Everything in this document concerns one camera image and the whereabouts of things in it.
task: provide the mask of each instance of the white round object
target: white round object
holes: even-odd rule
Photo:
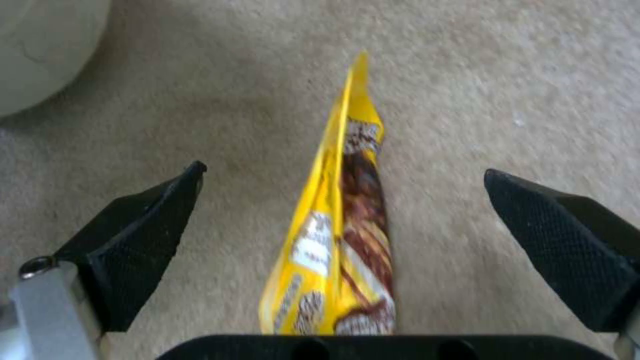
[[[110,0],[0,0],[0,117],[69,84],[95,51]]]

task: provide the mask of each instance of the beige carpet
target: beige carpet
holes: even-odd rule
[[[400,333],[535,333],[607,350],[491,209],[500,168],[640,224],[635,0],[114,0],[64,92],[0,123],[0,289],[111,199],[209,166],[178,254],[109,358],[257,332],[256,307],[359,50],[387,125]]]

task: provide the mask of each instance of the textured rubber grip pad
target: textured rubber grip pad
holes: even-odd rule
[[[639,296],[640,232],[587,197],[497,170],[484,186],[551,288],[594,331],[619,331]]]
[[[126,331],[175,255],[206,166],[111,202],[55,256],[78,266],[105,331]]]

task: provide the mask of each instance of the chocolate image on wrapper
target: chocolate image on wrapper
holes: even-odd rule
[[[337,319],[334,331],[340,335],[390,334],[393,332],[396,311],[382,186],[376,166],[364,153],[365,149],[353,144],[349,146],[349,150],[354,152],[345,151],[342,160],[340,185],[344,231],[340,248],[356,264],[358,272],[367,280],[364,286],[373,289],[377,299],[375,302],[367,300],[358,283],[341,268],[340,274],[359,304]]]

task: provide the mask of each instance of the candy wrapper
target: candy wrapper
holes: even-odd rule
[[[361,54],[333,106],[259,304],[264,334],[391,334],[396,308],[376,157],[384,127]]]

